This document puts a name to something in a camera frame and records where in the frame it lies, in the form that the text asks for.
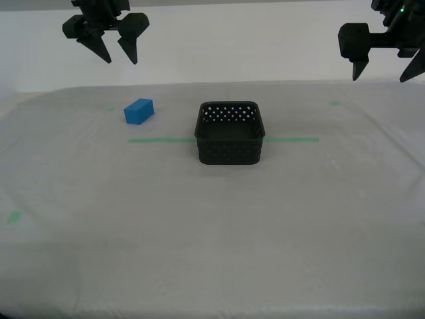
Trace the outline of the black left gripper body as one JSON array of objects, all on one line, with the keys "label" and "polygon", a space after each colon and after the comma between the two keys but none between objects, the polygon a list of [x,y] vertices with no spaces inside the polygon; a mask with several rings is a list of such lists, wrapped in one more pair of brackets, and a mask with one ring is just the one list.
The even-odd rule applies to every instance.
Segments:
[{"label": "black left gripper body", "polygon": [[112,30],[118,26],[118,16],[122,11],[129,11],[129,0],[75,0],[87,23],[94,28]]}]

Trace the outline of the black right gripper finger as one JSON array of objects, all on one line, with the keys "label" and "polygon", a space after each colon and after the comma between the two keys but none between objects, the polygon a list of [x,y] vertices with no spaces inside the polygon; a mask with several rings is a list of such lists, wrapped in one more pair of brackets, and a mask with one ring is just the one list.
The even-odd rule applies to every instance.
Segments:
[{"label": "black right gripper finger", "polygon": [[370,31],[366,23],[345,23],[338,32],[339,50],[353,64],[356,81],[369,63]]},{"label": "black right gripper finger", "polygon": [[407,82],[425,71],[425,52],[424,46],[419,48],[414,58],[410,61],[410,64],[406,67],[404,72],[400,76],[400,82]]}]

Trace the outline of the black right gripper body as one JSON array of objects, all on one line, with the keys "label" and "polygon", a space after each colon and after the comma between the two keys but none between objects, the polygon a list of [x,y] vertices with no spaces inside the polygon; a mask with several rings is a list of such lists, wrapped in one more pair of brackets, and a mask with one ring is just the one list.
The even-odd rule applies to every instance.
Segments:
[{"label": "black right gripper body", "polygon": [[398,57],[413,57],[424,42],[424,1],[374,0],[371,9],[384,15],[384,33],[373,33],[373,48],[396,48]]}]

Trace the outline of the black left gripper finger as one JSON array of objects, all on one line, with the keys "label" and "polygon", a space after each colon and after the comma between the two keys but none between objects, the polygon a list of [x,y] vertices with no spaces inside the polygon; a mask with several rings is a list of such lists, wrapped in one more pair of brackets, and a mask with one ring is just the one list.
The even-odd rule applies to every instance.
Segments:
[{"label": "black left gripper finger", "polygon": [[103,42],[104,31],[91,27],[83,15],[74,15],[62,25],[67,39],[75,39],[106,63],[111,63],[110,54]]},{"label": "black left gripper finger", "polygon": [[137,38],[150,26],[149,19],[144,13],[129,13],[118,22],[120,44],[127,57],[137,64]]}]

